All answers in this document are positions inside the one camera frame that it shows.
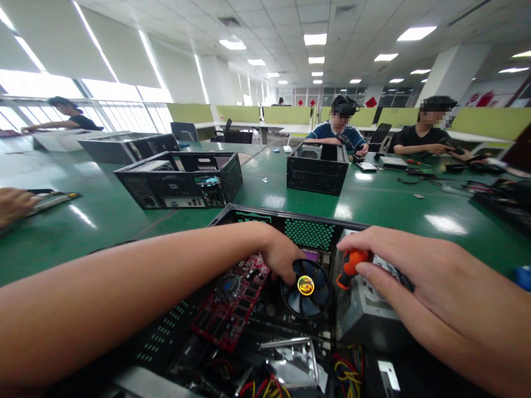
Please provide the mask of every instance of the fingernail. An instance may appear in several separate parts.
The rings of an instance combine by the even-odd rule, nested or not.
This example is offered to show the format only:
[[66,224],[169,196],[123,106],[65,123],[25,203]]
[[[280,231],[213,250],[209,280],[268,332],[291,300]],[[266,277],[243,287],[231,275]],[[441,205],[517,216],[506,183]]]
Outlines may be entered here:
[[371,265],[369,263],[359,263],[356,265],[356,271],[358,274],[368,277],[371,273]]

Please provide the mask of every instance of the blue polo shirt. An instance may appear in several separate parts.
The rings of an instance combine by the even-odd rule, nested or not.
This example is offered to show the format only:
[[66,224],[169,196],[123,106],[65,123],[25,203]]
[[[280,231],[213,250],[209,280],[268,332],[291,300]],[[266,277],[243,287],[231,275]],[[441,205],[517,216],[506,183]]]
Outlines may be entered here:
[[[361,133],[352,125],[347,125],[343,129],[343,134],[354,144],[354,148],[347,148],[348,150],[360,150],[361,145],[367,144],[363,139]],[[319,124],[315,129],[308,134],[306,138],[323,139],[323,138],[336,138],[336,135],[332,131],[332,125],[330,121]]]

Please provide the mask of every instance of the fan sticker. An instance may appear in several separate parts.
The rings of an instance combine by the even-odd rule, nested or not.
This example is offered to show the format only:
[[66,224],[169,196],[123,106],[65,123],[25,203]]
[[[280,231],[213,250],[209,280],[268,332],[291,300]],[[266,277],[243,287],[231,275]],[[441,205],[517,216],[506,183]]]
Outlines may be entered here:
[[303,275],[297,282],[297,288],[302,295],[309,296],[314,292],[315,285],[309,276]]

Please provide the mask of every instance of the black t-shirt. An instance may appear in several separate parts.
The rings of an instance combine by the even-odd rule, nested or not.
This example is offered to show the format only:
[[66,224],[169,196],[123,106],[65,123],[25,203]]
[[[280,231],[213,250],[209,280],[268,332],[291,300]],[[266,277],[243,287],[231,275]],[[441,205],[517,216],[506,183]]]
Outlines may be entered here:
[[400,132],[393,136],[391,145],[389,146],[389,152],[394,153],[395,145],[416,146],[438,144],[439,141],[445,137],[449,138],[450,136],[446,131],[437,127],[432,127],[424,137],[419,137],[415,130],[415,126],[404,127]]
[[82,128],[83,130],[102,130],[102,128],[98,127],[91,119],[81,114],[72,116],[69,120],[79,124],[79,128]]

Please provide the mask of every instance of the orange screwdriver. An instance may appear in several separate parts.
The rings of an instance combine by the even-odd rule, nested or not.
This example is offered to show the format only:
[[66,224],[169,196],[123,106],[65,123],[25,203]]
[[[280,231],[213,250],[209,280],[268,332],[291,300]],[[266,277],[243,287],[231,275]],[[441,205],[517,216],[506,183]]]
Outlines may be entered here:
[[427,165],[425,163],[421,163],[421,162],[417,162],[413,159],[408,159],[406,160],[407,163],[411,163],[411,164],[416,164],[416,165],[419,165],[419,166],[427,166],[427,167],[431,167],[430,165]]

